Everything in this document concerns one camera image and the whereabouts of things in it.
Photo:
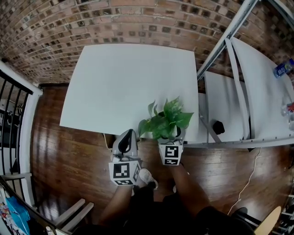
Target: potted plant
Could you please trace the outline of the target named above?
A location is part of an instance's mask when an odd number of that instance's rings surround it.
[[[152,132],[154,140],[159,138],[174,140],[179,136],[181,129],[186,129],[189,125],[193,112],[182,112],[180,97],[173,101],[166,99],[164,110],[157,112],[155,101],[148,105],[149,119],[143,119],[139,123],[139,137],[145,132]]]

